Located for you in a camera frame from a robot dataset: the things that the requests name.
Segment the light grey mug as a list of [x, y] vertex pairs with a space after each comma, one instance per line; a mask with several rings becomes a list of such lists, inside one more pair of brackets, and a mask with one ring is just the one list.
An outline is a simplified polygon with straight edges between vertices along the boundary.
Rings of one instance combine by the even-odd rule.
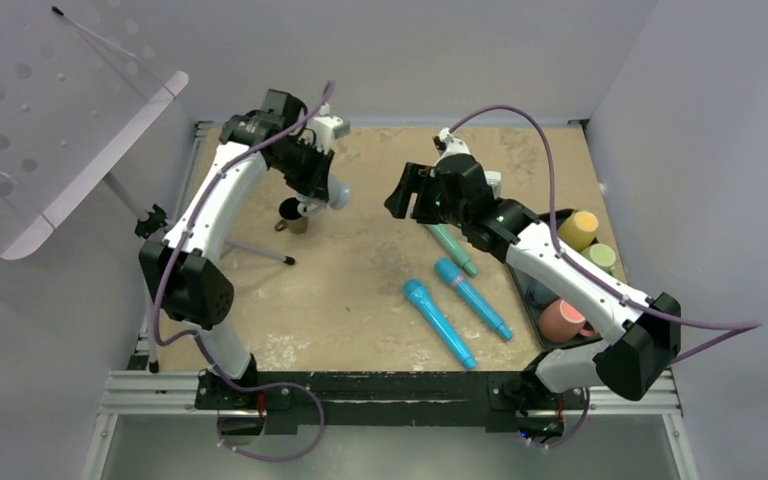
[[351, 197], [351, 188], [348, 183], [330, 173], [327, 187], [328, 198], [326, 200], [297, 194], [296, 199], [299, 202], [297, 212], [303, 217], [311, 217], [325, 209], [341, 210], [348, 205]]

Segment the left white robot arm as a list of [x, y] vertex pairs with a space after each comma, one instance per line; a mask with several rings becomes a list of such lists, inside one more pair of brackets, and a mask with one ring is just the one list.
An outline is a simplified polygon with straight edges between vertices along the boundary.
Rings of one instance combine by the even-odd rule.
[[313, 106], [270, 89], [259, 108], [230, 117], [209, 171], [180, 219], [162, 240], [146, 241], [139, 252], [152, 297], [155, 344], [193, 337], [209, 373], [222, 379], [220, 397], [235, 409], [252, 405], [262, 387], [254, 357], [228, 318], [235, 290], [219, 269], [221, 253], [246, 197], [269, 171], [282, 175], [304, 217], [348, 204], [349, 185], [331, 171], [332, 145], [350, 130], [330, 111], [335, 85], [328, 81]]

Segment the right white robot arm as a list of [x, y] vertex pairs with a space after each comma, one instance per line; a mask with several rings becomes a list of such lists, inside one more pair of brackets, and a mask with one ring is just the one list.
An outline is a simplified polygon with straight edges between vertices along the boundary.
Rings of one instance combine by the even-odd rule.
[[539, 215], [494, 196], [472, 155], [406, 164], [384, 206], [395, 218], [459, 227], [471, 245], [548, 287], [596, 328], [601, 343], [555, 349], [526, 367], [521, 392], [529, 404], [544, 407], [560, 392], [592, 386], [638, 401], [677, 357], [680, 327], [665, 318], [681, 312], [674, 297], [637, 290], [555, 244]]

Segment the brown mug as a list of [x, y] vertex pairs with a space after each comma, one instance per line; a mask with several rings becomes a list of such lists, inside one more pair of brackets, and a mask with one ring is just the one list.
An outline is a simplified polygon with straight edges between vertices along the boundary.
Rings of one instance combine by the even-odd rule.
[[301, 203], [296, 198], [287, 198], [278, 209], [279, 220], [273, 229], [276, 232], [289, 231], [292, 234], [304, 234], [308, 229], [308, 218], [299, 211]]

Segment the yellow cup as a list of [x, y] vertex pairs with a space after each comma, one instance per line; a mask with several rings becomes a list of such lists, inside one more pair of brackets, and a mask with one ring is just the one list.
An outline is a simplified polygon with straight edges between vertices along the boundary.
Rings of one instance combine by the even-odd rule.
[[557, 229], [559, 239], [569, 248], [581, 252], [594, 241], [599, 228], [598, 217], [589, 211], [574, 211]]

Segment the dark blue-grey mug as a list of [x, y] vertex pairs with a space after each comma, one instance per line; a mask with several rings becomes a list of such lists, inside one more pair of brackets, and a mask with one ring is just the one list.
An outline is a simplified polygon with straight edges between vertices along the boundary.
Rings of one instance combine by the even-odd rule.
[[526, 288], [526, 300], [536, 309], [545, 309], [559, 299], [559, 295], [545, 284], [536, 279], [531, 279]]

